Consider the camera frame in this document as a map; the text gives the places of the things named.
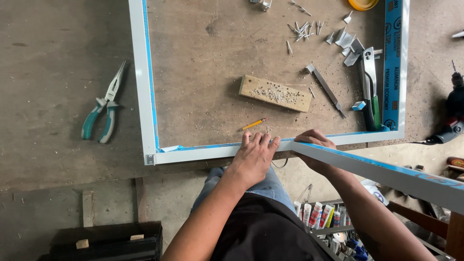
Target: pliers handle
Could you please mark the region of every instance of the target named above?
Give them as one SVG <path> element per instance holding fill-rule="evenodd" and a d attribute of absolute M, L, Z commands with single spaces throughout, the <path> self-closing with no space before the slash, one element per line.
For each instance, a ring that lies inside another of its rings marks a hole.
<path fill-rule="evenodd" d="M 115 126 L 116 107 L 119 105 L 114 101 L 107 102 L 105 99 L 102 98 L 96 98 L 95 100 L 97 100 L 97 105 L 95 106 L 95 108 L 93 108 L 93 110 L 85 119 L 81 131 L 81 136 L 84 140 L 90 139 L 93 124 L 95 123 L 95 120 L 97 119 L 100 112 L 102 112 L 103 108 L 106 106 L 106 125 L 102 135 L 98 139 L 99 143 L 105 144 L 110 139 L 111 134 L 113 133 L 113 129 Z"/>

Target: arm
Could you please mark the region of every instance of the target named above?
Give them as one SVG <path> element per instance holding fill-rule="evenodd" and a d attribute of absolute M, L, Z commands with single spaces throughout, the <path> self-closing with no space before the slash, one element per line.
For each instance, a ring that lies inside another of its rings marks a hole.
<path fill-rule="evenodd" d="M 211 193 L 187 218 L 162 257 L 166 260 L 207 261 L 211 258 L 222 229 L 245 191 L 264 180 L 280 144 L 276 137 L 243 134 L 242 146 Z"/>
<path fill-rule="evenodd" d="M 295 141 L 332 149 L 335 144 L 320 131 L 309 130 Z M 352 173 L 296 153 L 314 171 L 325 176 L 342 197 L 354 228 L 376 261 L 436 260 L 422 243 L 382 203 L 361 185 Z"/>

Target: power drill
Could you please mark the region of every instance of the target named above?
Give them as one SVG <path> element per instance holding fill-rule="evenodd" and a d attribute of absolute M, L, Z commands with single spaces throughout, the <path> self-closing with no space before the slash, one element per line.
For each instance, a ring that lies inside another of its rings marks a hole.
<path fill-rule="evenodd" d="M 464 130 L 464 77 L 456 71 L 454 61 L 451 62 L 453 63 L 454 73 L 451 78 L 453 91 L 446 99 L 448 119 L 440 133 L 433 134 L 421 144 L 443 144 L 456 138 Z"/>

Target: green handle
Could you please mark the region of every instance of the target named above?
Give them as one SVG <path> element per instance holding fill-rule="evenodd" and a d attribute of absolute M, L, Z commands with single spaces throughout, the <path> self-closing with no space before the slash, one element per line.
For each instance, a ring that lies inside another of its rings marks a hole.
<path fill-rule="evenodd" d="M 102 112 L 103 108 L 106 105 L 106 101 L 101 98 L 96 98 L 97 100 L 97 105 L 93 110 L 90 112 L 90 114 L 87 116 L 87 118 L 84 121 L 84 125 L 82 126 L 82 131 L 81 131 L 81 137 L 84 140 L 90 139 L 90 135 L 92 134 L 92 127 L 97 119 L 97 116 Z"/>
<path fill-rule="evenodd" d="M 379 97 L 376 95 L 372 97 L 372 113 L 374 114 L 374 126 L 378 131 L 381 128 L 380 122 L 380 110 L 379 110 Z"/>
<path fill-rule="evenodd" d="M 101 144 L 105 144 L 111 137 L 113 133 L 113 129 L 115 127 L 115 114 L 116 114 L 116 107 L 119 106 L 116 102 L 110 101 L 108 102 L 107 113 L 106 113 L 106 125 L 105 129 L 103 130 L 103 134 L 98 139 L 98 142 Z"/>

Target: person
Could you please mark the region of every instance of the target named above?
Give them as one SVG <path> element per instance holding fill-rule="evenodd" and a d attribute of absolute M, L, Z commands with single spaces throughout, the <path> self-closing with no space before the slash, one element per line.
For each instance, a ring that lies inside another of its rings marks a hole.
<path fill-rule="evenodd" d="M 270 134 L 243 134 L 227 168 L 212 169 L 192 212 L 161 260 L 331 260 L 307 234 L 291 200 L 270 167 L 280 144 Z M 332 149 L 320 131 L 295 141 Z M 436 260 L 420 241 L 352 173 L 295 153 L 326 177 L 345 203 L 351 222 L 374 260 Z"/>

